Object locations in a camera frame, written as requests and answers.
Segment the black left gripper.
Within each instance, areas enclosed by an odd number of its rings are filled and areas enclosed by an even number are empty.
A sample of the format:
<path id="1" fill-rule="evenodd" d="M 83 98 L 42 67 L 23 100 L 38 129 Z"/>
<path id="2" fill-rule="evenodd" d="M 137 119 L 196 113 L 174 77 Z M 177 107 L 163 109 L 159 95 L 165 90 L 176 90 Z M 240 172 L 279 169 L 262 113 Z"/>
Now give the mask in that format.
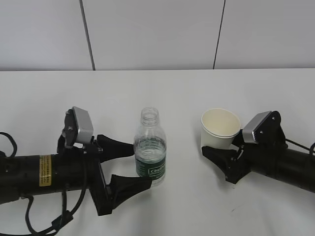
<path id="1" fill-rule="evenodd" d="M 113 209 L 129 198 L 151 188 L 152 179 L 150 177 L 112 175 L 110 187 L 106 184 L 101 164 L 133 155 L 133 144 L 116 141 L 105 135 L 98 135 L 95 140 L 84 147 L 87 186 L 99 216 L 111 214 Z"/>

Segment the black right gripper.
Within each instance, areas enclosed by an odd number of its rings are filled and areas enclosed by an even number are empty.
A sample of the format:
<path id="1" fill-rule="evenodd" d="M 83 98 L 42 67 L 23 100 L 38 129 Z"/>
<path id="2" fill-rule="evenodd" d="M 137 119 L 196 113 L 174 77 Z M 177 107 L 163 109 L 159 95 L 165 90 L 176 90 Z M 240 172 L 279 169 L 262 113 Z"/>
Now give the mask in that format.
<path id="1" fill-rule="evenodd" d="M 253 172 L 252 151 L 256 144 L 234 140 L 233 149 L 217 149 L 209 146 L 201 148 L 202 155 L 213 162 L 226 176 L 226 181 L 236 184 L 250 172 Z"/>

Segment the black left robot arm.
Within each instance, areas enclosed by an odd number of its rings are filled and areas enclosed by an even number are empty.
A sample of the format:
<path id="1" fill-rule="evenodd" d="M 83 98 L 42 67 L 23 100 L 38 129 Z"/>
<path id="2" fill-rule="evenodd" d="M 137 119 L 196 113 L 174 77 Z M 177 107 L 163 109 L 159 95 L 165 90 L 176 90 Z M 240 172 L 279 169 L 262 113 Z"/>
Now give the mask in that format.
<path id="1" fill-rule="evenodd" d="M 133 145 L 104 135 L 92 137 L 82 148 L 63 146 L 48 155 L 7 157 L 0 155 L 0 202 L 9 203 L 21 197 L 89 189 L 99 216 L 111 214 L 121 203 L 150 189 L 150 177 L 112 175 L 106 183 L 101 164 L 133 156 Z"/>

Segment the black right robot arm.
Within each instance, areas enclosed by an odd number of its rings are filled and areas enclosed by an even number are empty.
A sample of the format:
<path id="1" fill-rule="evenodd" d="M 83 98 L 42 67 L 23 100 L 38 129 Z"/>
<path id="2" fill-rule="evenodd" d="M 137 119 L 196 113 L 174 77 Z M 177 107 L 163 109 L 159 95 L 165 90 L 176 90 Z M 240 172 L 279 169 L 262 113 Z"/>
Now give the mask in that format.
<path id="1" fill-rule="evenodd" d="M 204 146 L 202 155 L 213 162 L 225 175 L 225 180 L 236 184 L 250 172 L 315 191 L 315 156 L 288 149 L 287 144 L 268 147 L 245 144 L 238 150 Z"/>

